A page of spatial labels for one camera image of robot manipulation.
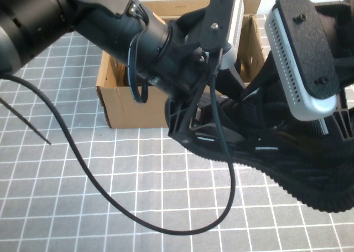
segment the brown cardboard box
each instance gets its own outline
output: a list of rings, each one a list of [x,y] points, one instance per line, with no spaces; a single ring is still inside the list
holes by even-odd
[[[241,77],[250,82],[264,64],[263,45],[258,29],[257,13],[261,0],[244,0],[244,17],[238,57],[242,62]],[[181,15],[209,4],[209,0],[178,0],[145,2],[163,20],[178,19]],[[135,103],[130,88],[123,86],[125,68],[106,52],[102,54],[97,78],[97,94],[111,128],[166,127],[164,106],[167,96],[155,87],[149,87],[146,104]]]

